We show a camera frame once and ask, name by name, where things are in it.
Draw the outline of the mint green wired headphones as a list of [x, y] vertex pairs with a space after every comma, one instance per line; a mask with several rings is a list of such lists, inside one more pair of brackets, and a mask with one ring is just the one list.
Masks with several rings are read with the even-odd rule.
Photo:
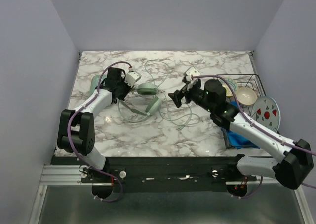
[[[155, 79], [152, 76], [152, 74], [147, 69], [147, 65], [149, 63], [163, 63], [167, 67], [167, 74], [165, 78], [162, 80], [162, 82], [158, 85], [156, 85]], [[189, 114], [185, 114], [179, 118], [172, 119], [170, 112], [169, 112], [169, 106], [167, 102], [167, 96], [165, 94], [165, 91], [160, 89], [160, 86], [167, 80], [169, 74], [170, 74], [170, 66], [165, 62], [161, 60], [148, 60], [144, 64], [145, 71], [149, 74], [149, 76], [152, 79], [152, 83], [141, 83], [139, 86], [137, 86], [137, 93], [142, 96], [152, 96], [152, 100], [150, 103], [146, 106], [145, 111], [142, 112], [136, 108], [131, 108], [129, 105], [127, 105], [124, 101], [119, 100], [118, 101], [118, 112], [123, 120], [130, 122], [130, 123], [140, 123], [143, 121], [146, 121], [149, 119], [150, 116], [153, 116], [156, 112], [159, 112], [161, 118], [163, 120], [166, 120], [168, 122], [171, 122], [172, 124], [176, 125], [178, 127], [178, 130], [182, 130], [185, 127], [190, 127], [198, 124], [198, 121], [192, 122], [192, 117], [196, 116], [198, 120], [200, 120], [200, 117], [192, 113], [192, 109], [190, 106], [188, 108], [190, 109]], [[125, 114], [121, 111], [121, 105], [123, 105], [125, 108], [129, 109], [133, 114], [141, 115], [142, 117], [140, 119], [130, 119], [125, 116]]]

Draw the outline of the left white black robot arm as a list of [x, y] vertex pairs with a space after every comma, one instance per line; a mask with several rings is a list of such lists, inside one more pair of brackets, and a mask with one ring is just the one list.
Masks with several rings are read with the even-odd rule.
[[75, 109], [64, 109], [60, 115], [58, 148], [68, 153], [76, 150], [79, 159], [94, 168], [92, 175], [99, 182], [106, 181], [110, 173], [105, 167], [106, 158], [94, 146], [94, 120], [103, 109], [125, 99], [132, 89], [127, 76], [123, 69], [109, 68], [86, 101]]

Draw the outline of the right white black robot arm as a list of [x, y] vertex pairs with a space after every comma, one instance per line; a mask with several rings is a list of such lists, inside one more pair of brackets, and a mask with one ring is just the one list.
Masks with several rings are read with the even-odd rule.
[[169, 93], [176, 107], [181, 107], [182, 99], [186, 103], [194, 102], [210, 114], [210, 119], [219, 127], [237, 133], [264, 150], [270, 158], [244, 156], [238, 163], [227, 168], [228, 177], [234, 181], [244, 175], [256, 175], [274, 178], [284, 187], [296, 190], [303, 185], [304, 179], [314, 167], [310, 144], [300, 139], [284, 137], [264, 127], [245, 114], [240, 105], [226, 101], [227, 81], [217, 75], [208, 75], [201, 86], [201, 76], [185, 76], [185, 85]]

